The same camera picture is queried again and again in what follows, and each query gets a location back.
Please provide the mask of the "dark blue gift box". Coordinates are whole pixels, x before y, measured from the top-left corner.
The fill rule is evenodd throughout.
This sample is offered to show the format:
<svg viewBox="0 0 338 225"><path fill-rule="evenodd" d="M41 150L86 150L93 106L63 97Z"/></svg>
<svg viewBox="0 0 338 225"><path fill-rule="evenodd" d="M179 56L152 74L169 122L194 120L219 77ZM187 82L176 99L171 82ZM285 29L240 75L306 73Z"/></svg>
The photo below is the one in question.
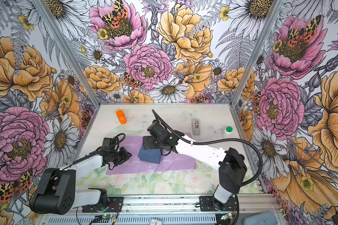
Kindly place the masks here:
<svg viewBox="0 0 338 225"><path fill-rule="evenodd" d="M141 161L160 164L161 162L161 150L160 149L144 149L144 146L141 146L139 150L138 157Z"/></svg>

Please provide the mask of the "purple wrapping paper sheet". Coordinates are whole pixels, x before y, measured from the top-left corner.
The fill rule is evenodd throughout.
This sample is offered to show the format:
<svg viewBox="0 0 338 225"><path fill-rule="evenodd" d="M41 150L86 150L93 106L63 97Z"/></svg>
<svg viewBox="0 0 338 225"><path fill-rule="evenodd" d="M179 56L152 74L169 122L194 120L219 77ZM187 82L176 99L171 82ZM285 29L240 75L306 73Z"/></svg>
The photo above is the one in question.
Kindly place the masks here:
<svg viewBox="0 0 338 225"><path fill-rule="evenodd" d="M108 169L106 175L165 172L195 168L196 160L194 158L175 153L171 153L168 156L161 156L159 164L141 161L138 154L142 147L142 139L143 137L141 136L126 137L120 145L131 153L132 156L129 160L118 165L113 170Z"/></svg>

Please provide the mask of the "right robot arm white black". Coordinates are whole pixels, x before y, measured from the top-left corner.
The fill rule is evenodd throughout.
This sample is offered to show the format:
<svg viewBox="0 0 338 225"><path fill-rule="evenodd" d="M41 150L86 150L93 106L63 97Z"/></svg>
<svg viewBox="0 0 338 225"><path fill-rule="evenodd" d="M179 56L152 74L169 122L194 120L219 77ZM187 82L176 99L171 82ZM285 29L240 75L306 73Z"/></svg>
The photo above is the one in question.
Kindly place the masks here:
<svg viewBox="0 0 338 225"><path fill-rule="evenodd" d="M219 184L211 200L215 209L222 211L228 200L239 193L247 166L245 157L236 149L223 150L201 144L181 132L170 132L157 120L147 131L159 149L192 157L218 172Z"/></svg>

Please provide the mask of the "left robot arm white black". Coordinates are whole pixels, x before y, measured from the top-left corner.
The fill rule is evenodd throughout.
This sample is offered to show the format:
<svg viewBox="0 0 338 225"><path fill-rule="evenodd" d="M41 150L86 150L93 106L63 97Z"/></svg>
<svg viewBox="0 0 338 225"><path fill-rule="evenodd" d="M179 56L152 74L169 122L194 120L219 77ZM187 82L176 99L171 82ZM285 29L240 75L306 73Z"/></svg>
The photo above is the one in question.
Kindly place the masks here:
<svg viewBox="0 0 338 225"><path fill-rule="evenodd" d="M76 182L91 171L113 164L123 164L131 158L124 147L118 150L97 150L63 168L44 171L37 189L29 200L30 209L41 214L64 215L73 208L89 206L95 211L109 207L107 191L101 188L76 190Z"/></svg>

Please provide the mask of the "grey tape dispenser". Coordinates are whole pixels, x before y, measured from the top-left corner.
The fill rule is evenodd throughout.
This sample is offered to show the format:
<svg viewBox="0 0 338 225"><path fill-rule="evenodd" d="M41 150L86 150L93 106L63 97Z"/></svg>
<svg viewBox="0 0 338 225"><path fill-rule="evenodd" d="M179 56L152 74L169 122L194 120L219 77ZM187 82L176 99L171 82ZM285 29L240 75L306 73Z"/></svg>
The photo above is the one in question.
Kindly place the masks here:
<svg viewBox="0 0 338 225"><path fill-rule="evenodd" d="M201 135L201 123L199 119L192 120L192 133L194 136Z"/></svg>

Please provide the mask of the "orange tube bottle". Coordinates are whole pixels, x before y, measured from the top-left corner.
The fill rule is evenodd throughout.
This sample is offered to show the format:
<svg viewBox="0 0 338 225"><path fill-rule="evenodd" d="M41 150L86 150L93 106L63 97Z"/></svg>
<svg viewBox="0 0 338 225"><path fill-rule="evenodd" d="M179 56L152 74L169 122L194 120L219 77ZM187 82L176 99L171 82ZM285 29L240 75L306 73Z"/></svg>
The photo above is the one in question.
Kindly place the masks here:
<svg viewBox="0 0 338 225"><path fill-rule="evenodd" d="M119 122L121 124L126 124L127 123L127 119L126 119L126 116L125 116L123 110L118 110L116 112L116 116L117 116L117 118L118 118L118 120L119 120Z"/></svg>

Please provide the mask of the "white bottle green cap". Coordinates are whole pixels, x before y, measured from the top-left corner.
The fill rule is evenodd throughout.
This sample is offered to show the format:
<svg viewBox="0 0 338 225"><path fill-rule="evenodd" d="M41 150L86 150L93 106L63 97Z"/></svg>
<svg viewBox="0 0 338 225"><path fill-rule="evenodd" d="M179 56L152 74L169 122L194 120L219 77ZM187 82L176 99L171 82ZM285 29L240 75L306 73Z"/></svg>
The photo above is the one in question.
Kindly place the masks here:
<svg viewBox="0 0 338 225"><path fill-rule="evenodd" d="M233 133L233 127L227 126L222 133L222 138L231 138Z"/></svg>

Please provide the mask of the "blue-grey cloth pad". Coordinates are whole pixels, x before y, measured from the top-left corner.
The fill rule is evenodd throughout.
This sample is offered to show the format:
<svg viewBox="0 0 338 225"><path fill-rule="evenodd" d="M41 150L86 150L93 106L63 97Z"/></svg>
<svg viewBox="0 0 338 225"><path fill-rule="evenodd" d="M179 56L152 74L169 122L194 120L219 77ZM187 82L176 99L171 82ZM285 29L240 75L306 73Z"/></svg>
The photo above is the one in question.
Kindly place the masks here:
<svg viewBox="0 0 338 225"><path fill-rule="evenodd" d="M243 225L282 225L283 217L279 213L270 211L247 216L243 219Z"/></svg>

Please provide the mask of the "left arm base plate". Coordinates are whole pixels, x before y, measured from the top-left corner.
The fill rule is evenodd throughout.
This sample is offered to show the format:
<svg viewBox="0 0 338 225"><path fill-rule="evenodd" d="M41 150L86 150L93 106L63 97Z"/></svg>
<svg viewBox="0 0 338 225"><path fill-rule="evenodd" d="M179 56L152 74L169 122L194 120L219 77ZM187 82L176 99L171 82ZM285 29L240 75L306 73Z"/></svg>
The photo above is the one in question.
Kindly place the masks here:
<svg viewBox="0 0 338 225"><path fill-rule="evenodd" d="M123 197L107 197L106 199L100 199L95 205L83 206L83 213L109 213L109 212L121 212L123 207Z"/></svg>

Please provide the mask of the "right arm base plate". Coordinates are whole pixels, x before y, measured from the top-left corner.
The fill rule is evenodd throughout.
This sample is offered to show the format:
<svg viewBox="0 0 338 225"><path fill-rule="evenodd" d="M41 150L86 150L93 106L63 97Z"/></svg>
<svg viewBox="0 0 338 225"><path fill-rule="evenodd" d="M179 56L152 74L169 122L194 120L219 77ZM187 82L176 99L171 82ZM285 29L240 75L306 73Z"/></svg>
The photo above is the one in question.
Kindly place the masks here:
<svg viewBox="0 0 338 225"><path fill-rule="evenodd" d="M201 211L229 211L238 212L238 196L230 196L226 203L222 203L214 198L214 196L199 196L199 203L196 204Z"/></svg>

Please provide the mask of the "aluminium front rail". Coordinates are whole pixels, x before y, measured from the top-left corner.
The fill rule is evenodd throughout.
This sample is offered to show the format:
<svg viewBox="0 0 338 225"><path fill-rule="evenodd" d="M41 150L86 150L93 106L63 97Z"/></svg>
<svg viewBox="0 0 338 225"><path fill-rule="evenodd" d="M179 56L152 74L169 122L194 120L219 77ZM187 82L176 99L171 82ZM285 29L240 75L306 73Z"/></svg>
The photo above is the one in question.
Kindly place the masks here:
<svg viewBox="0 0 338 225"><path fill-rule="evenodd" d="M65 215L104 215L118 212L121 215L151 214L191 214L191 213L261 213L280 212L280 207L273 194L238 194L237 200L230 197L223 211L214 207L213 196L210 194L195 195L109 195L109 206L96 210L85 204L70 209Z"/></svg>

